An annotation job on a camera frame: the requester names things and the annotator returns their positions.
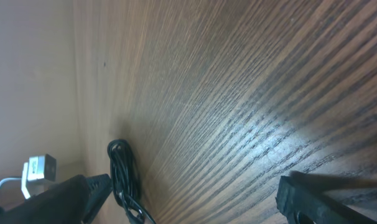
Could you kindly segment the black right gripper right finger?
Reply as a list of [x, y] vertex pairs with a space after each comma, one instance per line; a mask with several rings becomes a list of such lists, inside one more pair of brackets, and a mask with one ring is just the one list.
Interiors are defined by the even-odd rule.
[[377, 189], [377, 180], [336, 175], [281, 176], [276, 207], [289, 223], [375, 223], [326, 196], [331, 190]]

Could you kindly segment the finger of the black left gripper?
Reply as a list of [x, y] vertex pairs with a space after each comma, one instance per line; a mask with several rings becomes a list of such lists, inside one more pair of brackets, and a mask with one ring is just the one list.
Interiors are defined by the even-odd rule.
[[112, 191], [111, 179], [108, 174], [87, 177], [86, 183], [89, 196], [82, 218], [84, 224], [92, 223]]

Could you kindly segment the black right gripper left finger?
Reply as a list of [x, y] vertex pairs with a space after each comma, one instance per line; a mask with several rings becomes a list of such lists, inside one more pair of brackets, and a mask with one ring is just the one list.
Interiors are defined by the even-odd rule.
[[0, 224], [81, 223], [89, 198], [83, 175], [76, 175], [0, 215]]

